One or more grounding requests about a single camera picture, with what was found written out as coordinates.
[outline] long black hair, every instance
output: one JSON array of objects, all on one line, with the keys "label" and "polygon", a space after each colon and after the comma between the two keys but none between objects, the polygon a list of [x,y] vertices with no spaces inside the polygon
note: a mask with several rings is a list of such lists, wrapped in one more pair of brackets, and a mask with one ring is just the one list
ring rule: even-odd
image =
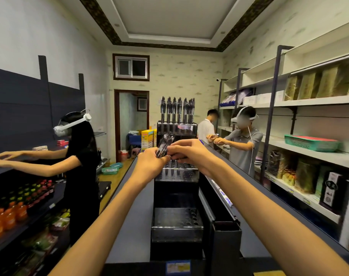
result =
[{"label": "long black hair", "polygon": [[[61,118],[62,122],[71,123],[76,120],[81,119],[84,116],[82,112],[71,112]],[[69,135],[71,136],[70,142],[68,144],[68,150],[66,153],[66,158],[76,155],[83,149],[89,149],[96,155],[96,165],[99,164],[98,150],[96,148],[96,141],[94,136],[93,128],[90,123],[84,121],[80,124],[74,125],[69,130]]]}]

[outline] white vr headset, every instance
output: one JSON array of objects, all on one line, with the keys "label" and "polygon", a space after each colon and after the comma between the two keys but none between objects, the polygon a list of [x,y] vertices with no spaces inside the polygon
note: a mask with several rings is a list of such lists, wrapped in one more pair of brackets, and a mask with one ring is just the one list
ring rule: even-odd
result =
[{"label": "white vr headset", "polygon": [[61,125],[61,121],[60,121],[58,123],[58,125],[53,128],[54,133],[57,136],[67,136],[69,133],[69,130],[68,130],[69,128],[73,127],[74,125],[80,124],[84,121],[87,121],[87,122],[91,121],[91,116],[89,113],[85,113],[81,119],[76,120],[76,121],[71,122],[71,123],[66,124],[66,125]]},{"label": "white vr headset", "polygon": [[242,107],[241,110],[239,111],[239,113],[237,114],[237,116],[234,118],[231,118],[231,122],[237,123],[237,125],[239,125],[239,126],[247,126],[250,120],[256,119],[256,117],[258,117],[257,115],[255,115],[254,117],[250,117],[250,118],[248,116],[241,116],[241,112],[247,107],[248,106]]}]

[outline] gray shirt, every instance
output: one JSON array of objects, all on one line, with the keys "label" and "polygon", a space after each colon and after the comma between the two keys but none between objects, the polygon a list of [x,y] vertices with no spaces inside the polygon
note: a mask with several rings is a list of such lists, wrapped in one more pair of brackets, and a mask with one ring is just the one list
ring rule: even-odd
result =
[{"label": "gray shirt", "polygon": [[241,130],[236,129],[232,133],[230,133],[228,136],[226,136],[225,139],[234,141],[234,142],[240,142],[240,143],[252,142],[254,144],[254,149],[248,150],[248,151],[239,150],[231,146],[231,150],[229,153],[229,160],[233,164],[235,164],[237,167],[242,169],[244,172],[249,174],[249,176],[254,178],[255,157],[259,151],[259,144],[261,142],[261,139],[263,138],[263,133],[261,133],[258,129],[255,129],[255,128],[252,128],[250,130],[250,133],[251,133],[251,136],[249,132],[242,134]]}]

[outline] black t-shirt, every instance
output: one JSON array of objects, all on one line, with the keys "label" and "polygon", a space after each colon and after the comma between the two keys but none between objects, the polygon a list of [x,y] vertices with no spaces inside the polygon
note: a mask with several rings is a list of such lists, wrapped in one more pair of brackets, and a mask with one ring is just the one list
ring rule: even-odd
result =
[{"label": "black t-shirt", "polygon": [[64,196],[70,207],[97,203],[99,187],[96,182],[98,155],[90,148],[85,148],[75,155],[81,166],[66,172]]}]

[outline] boy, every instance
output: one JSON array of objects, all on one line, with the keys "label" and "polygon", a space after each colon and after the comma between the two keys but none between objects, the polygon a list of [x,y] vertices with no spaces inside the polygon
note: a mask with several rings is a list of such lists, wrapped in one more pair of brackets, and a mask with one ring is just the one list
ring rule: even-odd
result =
[{"label": "boy", "polygon": [[232,122],[237,123],[237,129],[225,138],[209,136],[209,140],[213,140],[215,144],[229,145],[229,160],[251,177],[254,177],[255,157],[263,138],[263,133],[252,126],[256,117],[252,106],[238,107],[232,115]]},{"label": "boy", "polygon": [[219,113],[216,109],[211,109],[208,111],[208,116],[199,123],[198,125],[198,135],[197,138],[203,140],[205,143],[209,144],[207,135],[214,135],[214,125],[212,123],[216,122]]}]

